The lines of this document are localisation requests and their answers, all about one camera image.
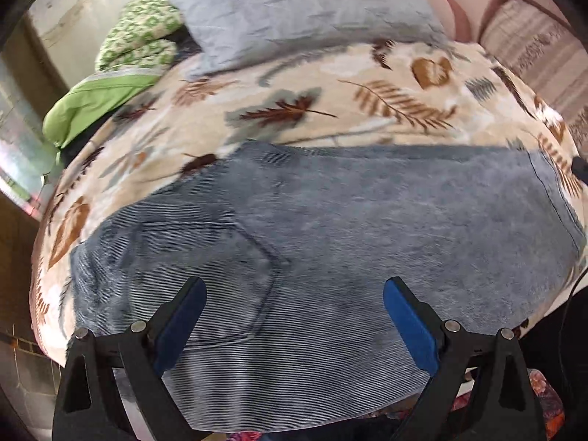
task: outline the gray denim jeans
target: gray denim jeans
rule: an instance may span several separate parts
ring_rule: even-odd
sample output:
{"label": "gray denim jeans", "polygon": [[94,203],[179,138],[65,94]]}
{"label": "gray denim jeans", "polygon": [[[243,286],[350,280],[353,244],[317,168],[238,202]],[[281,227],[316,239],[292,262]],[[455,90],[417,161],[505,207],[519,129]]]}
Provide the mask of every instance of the gray denim jeans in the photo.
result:
{"label": "gray denim jeans", "polygon": [[198,275],[207,306],[164,375],[186,419],[301,429],[427,381],[383,307],[389,277],[442,319],[495,333],[561,287],[584,243],[540,153],[246,143],[73,251],[76,323],[123,331]]}

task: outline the bed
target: bed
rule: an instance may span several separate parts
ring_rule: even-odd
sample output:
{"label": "bed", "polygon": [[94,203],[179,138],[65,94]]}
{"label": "bed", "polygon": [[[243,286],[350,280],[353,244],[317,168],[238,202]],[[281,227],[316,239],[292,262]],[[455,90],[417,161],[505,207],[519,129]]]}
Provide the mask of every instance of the bed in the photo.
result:
{"label": "bed", "polygon": [[[254,139],[297,147],[504,146],[542,151],[585,232],[585,187],[562,118],[475,43],[310,49],[196,75],[195,55],[118,110],[64,171],[33,253],[31,313],[42,350],[65,364],[76,328],[71,251],[122,207],[189,179]],[[584,267],[576,264],[513,326],[524,335]]]}

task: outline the green fabric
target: green fabric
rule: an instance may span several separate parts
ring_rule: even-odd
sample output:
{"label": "green fabric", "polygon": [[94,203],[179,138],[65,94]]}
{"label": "green fabric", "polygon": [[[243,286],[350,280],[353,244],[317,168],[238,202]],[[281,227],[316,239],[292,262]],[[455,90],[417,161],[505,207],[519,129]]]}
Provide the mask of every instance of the green fabric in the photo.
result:
{"label": "green fabric", "polygon": [[75,85],[45,116],[45,137],[59,148],[66,147],[99,117],[161,78],[161,74],[155,71],[153,74],[129,73],[102,73]]}
{"label": "green fabric", "polygon": [[132,0],[123,8],[119,21],[102,43],[96,57],[96,71],[112,71],[129,65],[171,64],[176,45],[161,38],[182,24],[179,10],[168,0]]}

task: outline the metal screw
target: metal screw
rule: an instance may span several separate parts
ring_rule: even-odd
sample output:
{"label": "metal screw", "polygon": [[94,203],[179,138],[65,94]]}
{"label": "metal screw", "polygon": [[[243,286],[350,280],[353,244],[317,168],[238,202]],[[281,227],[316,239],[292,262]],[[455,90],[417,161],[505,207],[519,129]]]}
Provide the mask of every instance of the metal screw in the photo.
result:
{"label": "metal screw", "polygon": [[445,322],[445,328],[448,329],[449,331],[452,331],[453,333],[455,333],[456,331],[459,331],[459,329],[462,326],[456,322],[455,320],[447,320]]}
{"label": "metal screw", "polygon": [[77,330],[75,330],[75,332],[73,333],[73,335],[78,340],[83,340],[84,338],[87,337],[87,328],[78,328]]}
{"label": "metal screw", "polygon": [[147,328],[147,324],[143,320],[137,320],[130,326],[130,331],[133,333],[140,333]]}
{"label": "metal screw", "polygon": [[501,335],[506,338],[507,340],[512,340],[515,337],[513,330],[509,328],[502,328]]}

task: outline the white wall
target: white wall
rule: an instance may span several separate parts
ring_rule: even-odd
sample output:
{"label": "white wall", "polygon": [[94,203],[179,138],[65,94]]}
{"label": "white wall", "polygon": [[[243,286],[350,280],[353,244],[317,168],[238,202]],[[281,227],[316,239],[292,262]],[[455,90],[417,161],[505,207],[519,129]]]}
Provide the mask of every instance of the white wall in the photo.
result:
{"label": "white wall", "polygon": [[130,0],[36,0],[29,10],[49,57],[69,86],[94,72],[94,60]]}

